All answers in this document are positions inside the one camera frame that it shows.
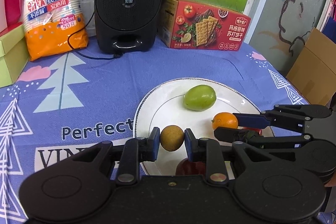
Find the small orange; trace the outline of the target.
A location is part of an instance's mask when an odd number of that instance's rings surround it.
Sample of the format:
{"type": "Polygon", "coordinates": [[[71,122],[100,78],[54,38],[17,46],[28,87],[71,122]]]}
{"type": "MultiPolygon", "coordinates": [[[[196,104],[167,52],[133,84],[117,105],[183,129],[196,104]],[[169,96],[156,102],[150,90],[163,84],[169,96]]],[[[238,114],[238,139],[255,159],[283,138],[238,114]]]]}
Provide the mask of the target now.
{"type": "Polygon", "coordinates": [[[219,127],[232,128],[232,129],[238,128],[238,119],[236,118],[235,115],[228,112],[218,113],[217,115],[214,116],[211,123],[213,130],[219,127]]]}

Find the small red fruit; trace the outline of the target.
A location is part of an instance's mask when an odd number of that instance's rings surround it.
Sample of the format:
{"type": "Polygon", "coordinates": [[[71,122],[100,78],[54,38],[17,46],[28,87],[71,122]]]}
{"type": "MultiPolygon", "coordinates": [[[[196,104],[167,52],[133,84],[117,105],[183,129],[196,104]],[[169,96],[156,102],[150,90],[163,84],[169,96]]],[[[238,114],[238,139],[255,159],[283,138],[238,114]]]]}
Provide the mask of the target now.
{"type": "Polygon", "coordinates": [[[183,159],[176,167],[176,176],[192,176],[192,175],[202,175],[206,174],[205,163],[198,161],[192,162],[189,159],[183,159]]]}

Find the small brown longan fruit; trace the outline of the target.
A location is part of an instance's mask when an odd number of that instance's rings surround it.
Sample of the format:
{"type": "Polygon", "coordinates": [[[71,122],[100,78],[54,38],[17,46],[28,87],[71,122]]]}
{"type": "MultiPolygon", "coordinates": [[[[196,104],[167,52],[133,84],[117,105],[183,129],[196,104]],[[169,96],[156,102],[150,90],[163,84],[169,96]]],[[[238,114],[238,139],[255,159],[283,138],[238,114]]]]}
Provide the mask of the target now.
{"type": "Polygon", "coordinates": [[[183,145],[184,139],[185,134],[183,130],[176,125],[165,127],[160,135],[161,146],[169,152],[179,149],[183,145]]]}

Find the large green fruit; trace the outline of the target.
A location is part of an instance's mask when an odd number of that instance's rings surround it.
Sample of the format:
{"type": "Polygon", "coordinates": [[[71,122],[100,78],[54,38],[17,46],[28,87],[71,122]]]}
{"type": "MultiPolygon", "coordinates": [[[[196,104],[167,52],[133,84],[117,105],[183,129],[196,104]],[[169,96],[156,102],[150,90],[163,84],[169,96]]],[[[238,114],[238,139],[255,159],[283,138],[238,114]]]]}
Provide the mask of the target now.
{"type": "Polygon", "coordinates": [[[216,100],[217,94],[211,86],[198,85],[187,91],[183,105],[189,110],[204,111],[211,108],[216,100]]]}

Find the white round plate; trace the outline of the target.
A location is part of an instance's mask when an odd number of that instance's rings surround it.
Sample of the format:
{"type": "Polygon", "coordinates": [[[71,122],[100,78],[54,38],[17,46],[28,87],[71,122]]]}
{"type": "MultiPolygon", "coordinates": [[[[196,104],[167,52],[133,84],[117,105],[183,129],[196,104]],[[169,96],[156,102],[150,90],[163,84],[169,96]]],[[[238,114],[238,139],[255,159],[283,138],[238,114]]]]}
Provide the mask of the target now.
{"type": "Polygon", "coordinates": [[[154,127],[163,130],[175,125],[183,130],[190,128],[196,138],[213,139],[211,120],[220,112],[258,114],[260,110],[246,96],[225,84],[199,78],[173,79],[143,97],[135,112],[133,136],[147,138],[154,127]],[[208,85],[216,92],[217,101],[208,110],[192,111],[183,106],[185,93],[198,85],[208,85]]]}

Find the brown cardboard box right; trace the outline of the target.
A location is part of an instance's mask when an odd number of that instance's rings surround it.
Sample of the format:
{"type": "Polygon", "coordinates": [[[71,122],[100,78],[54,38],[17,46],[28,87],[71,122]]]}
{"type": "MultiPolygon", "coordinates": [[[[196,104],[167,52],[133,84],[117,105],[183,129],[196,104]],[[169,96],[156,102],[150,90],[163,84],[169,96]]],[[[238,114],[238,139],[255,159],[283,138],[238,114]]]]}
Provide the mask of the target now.
{"type": "Polygon", "coordinates": [[[335,48],[334,42],[313,29],[286,75],[311,104],[327,105],[335,94],[335,48]]]}

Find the blue patterned tablecloth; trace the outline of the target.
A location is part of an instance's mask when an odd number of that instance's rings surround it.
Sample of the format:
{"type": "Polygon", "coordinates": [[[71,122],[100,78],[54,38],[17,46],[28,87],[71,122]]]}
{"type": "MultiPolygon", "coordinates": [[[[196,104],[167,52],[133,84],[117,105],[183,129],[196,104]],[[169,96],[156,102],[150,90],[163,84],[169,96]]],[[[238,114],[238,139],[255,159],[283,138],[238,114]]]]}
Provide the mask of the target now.
{"type": "Polygon", "coordinates": [[[104,140],[132,136],[145,94],[168,80],[209,79],[244,94],[260,110],[305,99],[248,44],[238,51],[151,50],[107,60],[90,39],[80,52],[30,62],[1,88],[1,223],[22,223],[22,181],[34,171],[104,140]]]}

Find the red cracker box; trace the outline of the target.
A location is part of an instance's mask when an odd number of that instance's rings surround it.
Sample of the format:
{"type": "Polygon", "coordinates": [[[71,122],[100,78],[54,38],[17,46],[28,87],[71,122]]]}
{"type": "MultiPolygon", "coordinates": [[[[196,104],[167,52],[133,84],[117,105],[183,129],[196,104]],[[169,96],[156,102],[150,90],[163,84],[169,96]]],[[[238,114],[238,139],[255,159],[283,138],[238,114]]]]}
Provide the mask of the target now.
{"type": "Polygon", "coordinates": [[[238,51],[250,17],[187,0],[162,0],[158,36],[172,49],[238,51]]]}

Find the light green shoe box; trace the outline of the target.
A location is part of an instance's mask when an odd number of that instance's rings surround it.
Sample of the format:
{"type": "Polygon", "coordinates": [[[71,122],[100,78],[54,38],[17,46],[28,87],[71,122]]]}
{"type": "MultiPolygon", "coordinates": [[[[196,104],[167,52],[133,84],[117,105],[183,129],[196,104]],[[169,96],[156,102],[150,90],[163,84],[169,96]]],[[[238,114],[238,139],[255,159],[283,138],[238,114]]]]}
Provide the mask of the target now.
{"type": "Polygon", "coordinates": [[[1,32],[1,88],[15,83],[28,60],[23,24],[18,22],[1,32]]]}

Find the orange paper cup pack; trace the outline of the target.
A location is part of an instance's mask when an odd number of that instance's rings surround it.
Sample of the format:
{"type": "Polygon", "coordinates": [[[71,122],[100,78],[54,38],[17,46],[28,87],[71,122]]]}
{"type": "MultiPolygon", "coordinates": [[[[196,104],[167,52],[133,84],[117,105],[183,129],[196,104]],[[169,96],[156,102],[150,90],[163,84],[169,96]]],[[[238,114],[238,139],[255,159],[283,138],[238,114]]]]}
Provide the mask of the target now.
{"type": "Polygon", "coordinates": [[[80,0],[22,0],[22,20],[32,61],[88,45],[80,0]]]}

